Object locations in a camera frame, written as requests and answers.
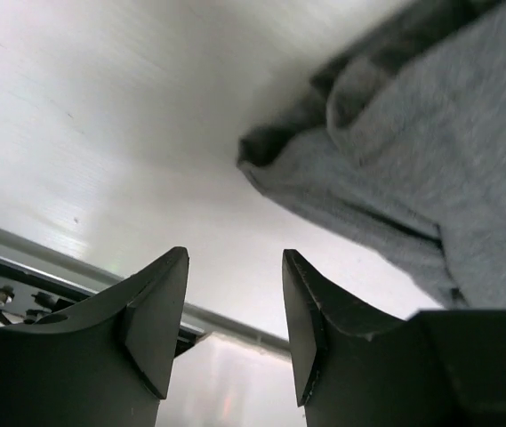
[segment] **white surface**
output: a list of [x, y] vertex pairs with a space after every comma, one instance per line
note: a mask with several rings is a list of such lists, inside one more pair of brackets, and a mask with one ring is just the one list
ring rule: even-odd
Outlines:
[[173, 362], [156, 427], [306, 427], [292, 362], [220, 335]]
[[395, 315], [432, 306], [234, 167], [239, 134], [404, 1], [0, 0], [0, 228], [123, 276], [186, 246], [189, 302], [281, 336], [286, 247]]

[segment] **white floor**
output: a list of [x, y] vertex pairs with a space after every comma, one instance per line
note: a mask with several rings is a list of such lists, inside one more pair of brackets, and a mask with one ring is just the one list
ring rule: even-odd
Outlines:
[[286, 336], [281, 251], [399, 316], [377, 255], [259, 196], [237, 137], [405, 0], [0, 0], [0, 227], [120, 275], [171, 246], [188, 301]]

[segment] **screw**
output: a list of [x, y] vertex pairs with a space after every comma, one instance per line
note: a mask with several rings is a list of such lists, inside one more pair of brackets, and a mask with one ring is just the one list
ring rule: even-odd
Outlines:
[[5, 307], [5, 304], [9, 304], [12, 301], [13, 294], [6, 289], [0, 289], [0, 308]]

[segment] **crumpled gray fabric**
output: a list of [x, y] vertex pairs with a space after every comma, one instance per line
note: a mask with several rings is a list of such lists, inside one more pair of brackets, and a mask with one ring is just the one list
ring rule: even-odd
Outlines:
[[251, 184], [446, 307], [506, 308], [506, 1], [421, 0], [311, 83], [241, 140]]

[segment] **folded cloth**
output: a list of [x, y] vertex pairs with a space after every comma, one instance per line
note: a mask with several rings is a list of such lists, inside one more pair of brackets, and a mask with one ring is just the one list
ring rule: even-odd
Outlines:
[[506, 1], [421, 0], [311, 83], [241, 140], [251, 184], [446, 307], [506, 308]]

